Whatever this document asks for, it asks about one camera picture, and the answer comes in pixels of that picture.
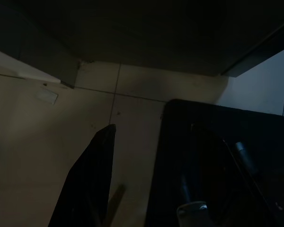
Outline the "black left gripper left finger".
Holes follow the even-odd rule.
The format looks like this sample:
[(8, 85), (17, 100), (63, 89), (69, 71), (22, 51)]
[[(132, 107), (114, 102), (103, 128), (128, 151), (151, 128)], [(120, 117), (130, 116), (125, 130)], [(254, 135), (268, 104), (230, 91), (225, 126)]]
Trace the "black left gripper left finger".
[(50, 227), (99, 227), (107, 214), (116, 126), (99, 130), (71, 167)]

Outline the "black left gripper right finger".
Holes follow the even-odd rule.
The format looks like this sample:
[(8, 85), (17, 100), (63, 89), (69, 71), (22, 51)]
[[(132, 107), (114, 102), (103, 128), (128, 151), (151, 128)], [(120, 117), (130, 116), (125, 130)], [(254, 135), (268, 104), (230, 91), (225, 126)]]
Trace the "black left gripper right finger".
[(208, 212), (219, 227), (275, 227), (264, 196), (228, 144), (200, 124), (193, 124), (200, 185)]

